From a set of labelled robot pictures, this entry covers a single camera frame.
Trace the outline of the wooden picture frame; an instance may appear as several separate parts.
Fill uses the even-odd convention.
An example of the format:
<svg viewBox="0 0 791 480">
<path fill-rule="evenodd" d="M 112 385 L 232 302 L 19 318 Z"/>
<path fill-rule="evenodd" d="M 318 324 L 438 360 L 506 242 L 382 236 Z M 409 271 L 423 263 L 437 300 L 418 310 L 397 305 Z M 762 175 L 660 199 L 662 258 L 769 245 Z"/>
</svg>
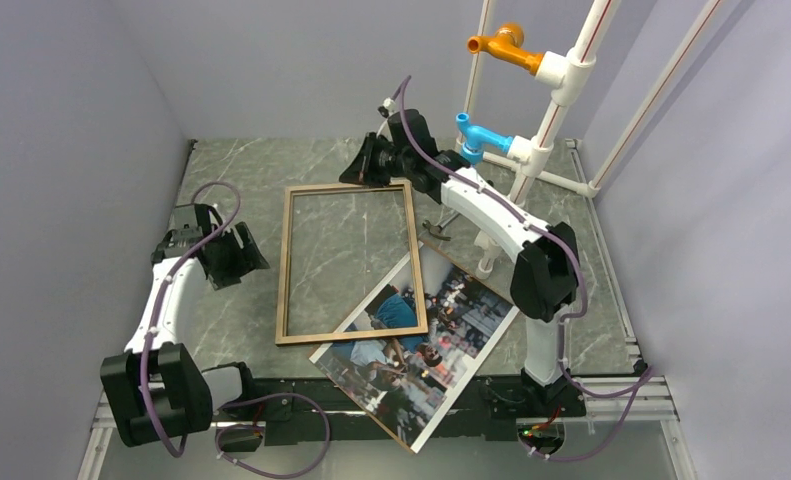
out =
<svg viewBox="0 0 791 480">
<path fill-rule="evenodd" d="M 348 330 L 386 287 L 427 287 L 407 180 L 286 188 L 274 343 L 278 347 L 425 333 L 424 308 L 405 327 Z"/>
</svg>

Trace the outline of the printed photo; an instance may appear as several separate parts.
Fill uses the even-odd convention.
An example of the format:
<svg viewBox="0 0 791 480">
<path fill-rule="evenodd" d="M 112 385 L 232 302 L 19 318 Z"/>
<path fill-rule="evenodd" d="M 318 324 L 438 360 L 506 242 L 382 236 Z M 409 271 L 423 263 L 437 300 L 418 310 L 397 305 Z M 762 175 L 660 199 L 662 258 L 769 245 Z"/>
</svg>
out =
<svg viewBox="0 0 791 480">
<path fill-rule="evenodd" d="M 326 343 L 310 362 L 387 434 L 419 452 L 519 310 L 437 248 L 420 245 L 427 287 L 388 286 L 350 331 L 407 326 L 424 308 L 425 333 Z"/>
</svg>

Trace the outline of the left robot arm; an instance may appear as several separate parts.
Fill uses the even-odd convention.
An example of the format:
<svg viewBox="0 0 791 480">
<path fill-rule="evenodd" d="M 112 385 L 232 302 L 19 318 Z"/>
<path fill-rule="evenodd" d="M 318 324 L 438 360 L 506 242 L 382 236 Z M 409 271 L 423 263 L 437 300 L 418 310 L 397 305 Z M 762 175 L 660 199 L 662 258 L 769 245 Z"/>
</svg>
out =
<svg viewBox="0 0 791 480">
<path fill-rule="evenodd" d="M 229 224 L 211 205 L 179 205 L 171 220 L 150 257 L 152 285 L 139 325 L 123 352 L 105 358 L 100 367 L 115 426 L 127 447 L 184 441 L 207 430 L 215 412 L 222 409 L 243 420 L 259 402 L 245 363 L 202 369 L 184 335 L 206 287 L 235 286 L 269 264 L 247 224 Z"/>
</svg>

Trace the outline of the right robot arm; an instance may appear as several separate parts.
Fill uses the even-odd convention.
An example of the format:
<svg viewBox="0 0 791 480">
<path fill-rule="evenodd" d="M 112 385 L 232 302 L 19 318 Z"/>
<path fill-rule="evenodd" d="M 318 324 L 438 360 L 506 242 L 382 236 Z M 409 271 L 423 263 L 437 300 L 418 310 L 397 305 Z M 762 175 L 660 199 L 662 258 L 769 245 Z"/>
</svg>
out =
<svg viewBox="0 0 791 480">
<path fill-rule="evenodd" d="M 365 135 L 339 182 L 371 189 L 404 179 L 487 234 L 491 245 L 514 263 L 509 295 L 526 319 L 518 412 L 583 414 L 583 395 L 572 384 L 565 355 L 565 325 L 588 308 L 574 229 L 527 213 L 487 182 L 467 157 L 439 149 L 418 110 L 391 114 L 385 124 L 387 135 Z"/>
</svg>

